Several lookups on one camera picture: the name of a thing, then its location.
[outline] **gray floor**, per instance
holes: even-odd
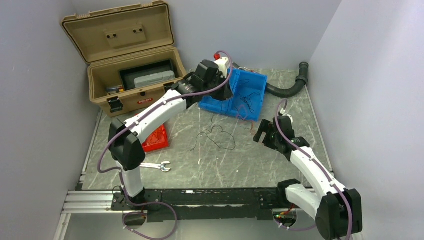
[[[258,69],[258,72],[268,75],[268,83],[285,89],[294,84],[298,75],[298,70]],[[259,121],[254,123],[253,133],[262,119],[272,120],[279,101],[280,98],[265,94]],[[117,118],[123,121],[138,112],[141,110]],[[304,137],[318,159],[330,169],[305,89],[289,99],[287,112],[294,119],[296,136]],[[87,165],[83,190],[110,190],[120,184],[117,171],[105,174],[97,172],[97,162],[107,144],[110,123],[111,118],[103,113]],[[161,172],[142,168],[141,176],[146,188],[275,187],[278,182],[288,179],[298,179],[304,185],[309,185],[302,173],[282,154],[253,141],[250,122],[210,113],[199,109],[196,104],[171,118],[165,127],[170,146],[147,153],[144,162],[170,161],[172,170]],[[103,159],[102,169],[114,166],[115,161],[108,152]]]

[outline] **red plastic bin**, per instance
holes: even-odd
[[[170,144],[168,143],[168,135],[167,130],[165,129],[165,125],[161,125],[158,127],[148,138],[146,141],[141,144],[145,152],[151,152],[158,149],[163,149],[168,147]]]

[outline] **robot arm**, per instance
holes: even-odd
[[[125,189],[132,202],[139,204],[145,201],[145,188],[140,173],[140,164],[146,158],[142,143],[170,118],[188,109],[194,103],[200,102],[203,96],[190,96],[171,102],[166,101],[181,95],[204,92],[219,86],[225,81],[229,66],[229,60],[226,57],[220,58],[215,62],[203,60],[195,72],[189,73],[182,80],[175,83],[161,99],[145,111],[127,119],[125,122],[121,122],[118,119],[112,120],[109,140],[123,129],[135,124],[132,129],[117,138],[109,148],[116,165],[122,171]],[[209,96],[223,101],[231,98],[233,93],[229,83],[227,83],[219,90],[211,92]]]
[[[279,124],[284,135],[301,150],[294,148],[280,135],[276,124]],[[346,197],[352,211],[352,233],[362,231],[361,195],[355,189],[347,189],[315,156],[312,148],[303,137],[295,137],[292,120],[287,115],[280,115],[273,122],[262,120],[253,140],[259,142],[262,133],[266,133],[262,143],[282,153],[306,177],[314,192],[306,189],[298,180],[282,181],[277,187],[277,198],[280,202],[292,203],[315,219],[316,227],[326,240],[344,237],[348,229],[347,206],[343,202],[337,186]]]

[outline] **black corrugated hose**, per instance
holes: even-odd
[[[294,95],[298,94],[308,83],[308,68],[309,64],[307,62],[301,62],[299,64],[299,75],[296,77],[296,83],[289,89],[281,89],[267,83],[265,91],[280,98],[293,97]]]

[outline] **tan toolbox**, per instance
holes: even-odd
[[[165,94],[165,88],[187,74],[173,46],[170,11],[164,1],[75,14],[61,25],[90,64],[91,102],[110,117],[149,107]],[[171,60],[175,79],[108,94],[107,88],[123,84],[119,71],[166,60]]]

